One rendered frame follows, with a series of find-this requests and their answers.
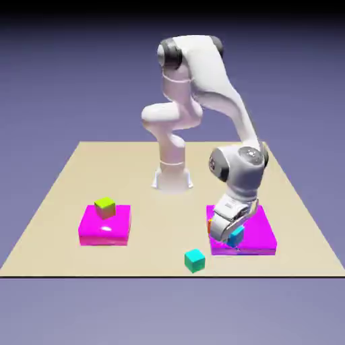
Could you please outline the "small yellow-green cube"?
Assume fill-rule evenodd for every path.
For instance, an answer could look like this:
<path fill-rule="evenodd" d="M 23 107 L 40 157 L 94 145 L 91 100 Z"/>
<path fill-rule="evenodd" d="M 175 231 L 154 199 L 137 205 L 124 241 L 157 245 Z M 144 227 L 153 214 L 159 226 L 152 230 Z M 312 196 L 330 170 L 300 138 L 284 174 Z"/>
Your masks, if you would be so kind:
<path fill-rule="evenodd" d="M 94 202 L 96 213 L 104 220 L 116 214 L 116 203 L 109 197 L 97 199 Z"/>

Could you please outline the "large magenta box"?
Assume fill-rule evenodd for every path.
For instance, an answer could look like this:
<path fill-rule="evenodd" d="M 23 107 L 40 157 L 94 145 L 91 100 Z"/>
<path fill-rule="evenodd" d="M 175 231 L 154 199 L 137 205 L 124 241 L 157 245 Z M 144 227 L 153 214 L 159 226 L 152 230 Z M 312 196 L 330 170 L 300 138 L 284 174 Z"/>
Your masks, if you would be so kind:
<path fill-rule="evenodd" d="M 97 214 L 96 206 L 88 205 L 78 228 L 80 245 L 127 246 L 130 229 L 130 205 L 117 205 L 116 214 L 104 220 Z"/>
<path fill-rule="evenodd" d="M 212 255 L 275 255 L 277 240 L 264 209 L 258 206 L 256 213 L 244 225 L 242 242 L 235 248 L 209 236 Z"/>

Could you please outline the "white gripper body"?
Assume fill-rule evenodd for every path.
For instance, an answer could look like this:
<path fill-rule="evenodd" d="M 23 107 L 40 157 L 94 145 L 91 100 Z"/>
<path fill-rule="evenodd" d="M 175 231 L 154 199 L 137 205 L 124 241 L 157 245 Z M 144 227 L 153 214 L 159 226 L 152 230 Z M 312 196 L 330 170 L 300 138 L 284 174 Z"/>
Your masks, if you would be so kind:
<path fill-rule="evenodd" d="M 257 203 L 217 205 L 211 219 L 210 236 L 217 241 L 226 242 L 234 230 L 256 213 L 257 207 Z"/>

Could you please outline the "small cyan cube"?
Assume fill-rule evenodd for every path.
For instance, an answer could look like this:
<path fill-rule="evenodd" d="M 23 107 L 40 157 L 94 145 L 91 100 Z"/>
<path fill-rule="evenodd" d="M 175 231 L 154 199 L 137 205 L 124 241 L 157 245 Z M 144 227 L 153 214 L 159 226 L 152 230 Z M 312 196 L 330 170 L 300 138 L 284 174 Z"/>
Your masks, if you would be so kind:
<path fill-rule="evenodd" d="M 243 225 L 239 226 L 229 234 L 226 244 L 232 248 L 237 247 L 243 240 L 244 232 L 245 227 Z"/>

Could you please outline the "small teal cube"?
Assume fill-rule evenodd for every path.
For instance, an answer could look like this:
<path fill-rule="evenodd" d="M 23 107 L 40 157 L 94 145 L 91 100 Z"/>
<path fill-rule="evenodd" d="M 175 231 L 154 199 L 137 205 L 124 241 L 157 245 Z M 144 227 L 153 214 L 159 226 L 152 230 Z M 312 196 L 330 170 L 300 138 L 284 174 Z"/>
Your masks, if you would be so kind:
<path fill-rule="evenodd" d="M 195 273 L 203 270 L 206 265 L 206 257 L 199 249 L 192 249 L 184 254 L 185 267 Z"/>

